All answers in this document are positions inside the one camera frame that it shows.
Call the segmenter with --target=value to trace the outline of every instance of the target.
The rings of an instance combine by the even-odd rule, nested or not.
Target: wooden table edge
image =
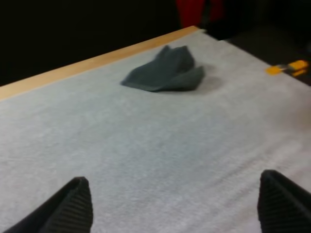
[[[68,78],[81,72],[98,68],[103,65],[118,61],[120,59],[135,55],[146,50],[170,43],[188,34],[197,31],[198,28],[192,26],[162,35],[151,40],[147,40],[135,45],[131,45],[116,51],[105,53],[84,61],[80,61],[65,67],[54,69],[42,74],[38,74],[15,83],[10,83],[0,87],[0,100],[33,90],[38,87]]]

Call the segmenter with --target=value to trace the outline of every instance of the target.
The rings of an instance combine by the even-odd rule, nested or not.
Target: gray cloth
[[[145,91],[192,91],[204,78],[203,67],[195,68],[187,46],[165,46],[155,59],[132,70],[121,85]]]
[[[170,45],[208,69],[196,91],[119,85],[158,48],[0,102],[0,232],[75,176],[93,233],[259,233],[264,169],[311,190],[310,88],[201,32]]]

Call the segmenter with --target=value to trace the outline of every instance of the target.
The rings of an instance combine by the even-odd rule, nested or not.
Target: dark background
[[[0,85],[181,29],[175,0],[0,3]],[[200,27],[265,62],[310,60],[310,0],[224,0],[225,17]],[[300,78],[308,83],[309,76]]]

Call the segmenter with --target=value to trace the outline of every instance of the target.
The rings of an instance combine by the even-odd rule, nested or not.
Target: red object
[[[186,28],[201,22],[204,3],[206,0],[176,0],[181,25]],[[218,21],[225,16],[223,0],[209,0],[211,11],[209,20]]]
[[[186,28],[201,22],[205,0],[176,0],[181,25]]]

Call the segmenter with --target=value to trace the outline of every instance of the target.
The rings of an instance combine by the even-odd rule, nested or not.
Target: white fabric surface
[[[171,45],[206,67],[198,90],[119,85],[157,48],[0,102],[0,232],[75,176],[93,233],[256,233],[264,169],[311,190],[310,88],[202,32]]]

